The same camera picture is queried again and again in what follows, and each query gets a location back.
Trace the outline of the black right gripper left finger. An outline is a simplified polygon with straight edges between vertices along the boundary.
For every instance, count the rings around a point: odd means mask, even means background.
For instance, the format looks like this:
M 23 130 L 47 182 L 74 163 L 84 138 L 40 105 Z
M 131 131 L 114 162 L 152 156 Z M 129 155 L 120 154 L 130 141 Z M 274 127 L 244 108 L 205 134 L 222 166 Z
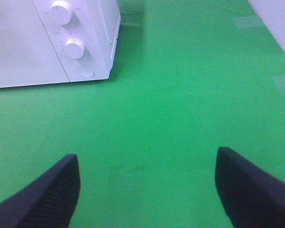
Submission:
M 0 203 L 0 228 L 67 228 L 80 188 L 78 157 L 68 154 Z

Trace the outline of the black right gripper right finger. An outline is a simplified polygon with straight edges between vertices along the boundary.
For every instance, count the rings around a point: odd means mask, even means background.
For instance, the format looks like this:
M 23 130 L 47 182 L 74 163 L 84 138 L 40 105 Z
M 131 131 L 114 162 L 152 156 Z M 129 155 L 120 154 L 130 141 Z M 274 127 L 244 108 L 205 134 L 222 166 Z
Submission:
M 235 228 L 285 228 L 285 183 L 229 147 L 219 147 L 215 185 Z

